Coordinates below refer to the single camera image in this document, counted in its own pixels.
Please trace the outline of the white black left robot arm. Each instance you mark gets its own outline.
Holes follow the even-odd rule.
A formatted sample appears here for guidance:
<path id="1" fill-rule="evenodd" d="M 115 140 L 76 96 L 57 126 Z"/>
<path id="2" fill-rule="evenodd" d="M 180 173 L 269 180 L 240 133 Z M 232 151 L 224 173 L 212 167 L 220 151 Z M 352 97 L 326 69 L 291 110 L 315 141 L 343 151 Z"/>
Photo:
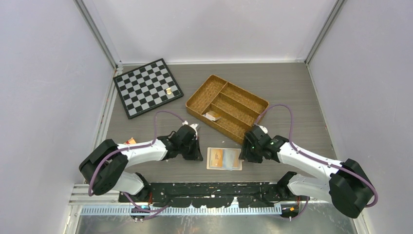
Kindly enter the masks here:
<path id="1" fill-rule="evenodd" d="M 168 136 L 137 144 L 117 144 L 112 139 L 103 141 L 79 166 L 89 184 L 88 195 L 103 195 L 115 190 L 143 202 L 149 197 L 149 188 L 139 173 L 128 173 L 131 166 L 164 161 L 181 155 L 185 160 L 202 161 L 198 124 L 187 122 Z"/>

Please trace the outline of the white card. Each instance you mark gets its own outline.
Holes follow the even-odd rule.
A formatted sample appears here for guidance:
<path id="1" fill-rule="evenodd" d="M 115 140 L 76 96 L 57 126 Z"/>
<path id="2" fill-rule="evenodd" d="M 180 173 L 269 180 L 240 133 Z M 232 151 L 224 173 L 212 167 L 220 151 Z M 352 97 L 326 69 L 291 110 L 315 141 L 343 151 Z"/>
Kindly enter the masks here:
<path id="1" fill-rule="evenodd" d="M 208 111 L 205 114 L 203 114 L 203 116 L 211 121 L 217 121 L 222 118 L 222 116 L 215 111 Z"/>

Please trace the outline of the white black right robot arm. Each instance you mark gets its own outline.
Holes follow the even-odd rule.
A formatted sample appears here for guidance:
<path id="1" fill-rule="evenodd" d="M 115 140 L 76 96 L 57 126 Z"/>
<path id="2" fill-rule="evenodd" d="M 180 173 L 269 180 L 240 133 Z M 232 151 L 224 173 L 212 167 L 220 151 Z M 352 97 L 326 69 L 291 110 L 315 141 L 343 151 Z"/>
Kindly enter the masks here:
<path id="1" fill-rule="evenodd" d="M 273 160 L 308 173 L 303 176 L 289 171 L 276 183 L 274 190 L 284 200 L 316 198 L 331 203 L 349 218 L 357 218 L 371 206 L 370 201 L 376 203 L 376 190 L 358 162 L 322 157 L 280 135 L 270 137 L 260 125 L 245 133 L 240 159 L 253 163 Z"/>

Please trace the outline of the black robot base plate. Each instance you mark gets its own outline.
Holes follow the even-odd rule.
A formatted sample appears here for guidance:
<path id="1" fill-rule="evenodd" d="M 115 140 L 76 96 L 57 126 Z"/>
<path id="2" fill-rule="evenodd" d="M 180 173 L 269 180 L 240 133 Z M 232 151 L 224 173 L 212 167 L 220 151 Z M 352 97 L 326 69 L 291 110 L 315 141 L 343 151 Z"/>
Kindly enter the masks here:
<path id="1" fill-rule="evenodd" d="M 237 201 L 240 208 L 272 207 L 281 201 L 305 202 L 305 196 L 282 192 L 275 182 L 153 182 L 139 192 L 130 195 L 135 203 L 155 207 L 222 208 Z"/>

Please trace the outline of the beige leather card holder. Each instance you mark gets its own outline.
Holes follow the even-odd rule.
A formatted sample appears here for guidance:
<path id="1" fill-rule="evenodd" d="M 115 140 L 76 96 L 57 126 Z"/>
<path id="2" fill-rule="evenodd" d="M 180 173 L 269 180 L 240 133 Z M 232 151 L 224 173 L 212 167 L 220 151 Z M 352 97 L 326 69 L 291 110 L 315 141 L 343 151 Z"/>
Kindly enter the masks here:
<path id="1" fill-rule="evenodd" d="M 213 168 L 210 166 L 210 151 L 214 147 L 208 147 L 207 149 L 207 160 L 206 168 L 208 170 L 227 170 L 227 171 L 241 171 L 242 170 L 242 160 L 239 159 L 241 154 L 241 149 L 238 148 L 215 148 L 223 149 L 223 166 L 221 168 Z"/>

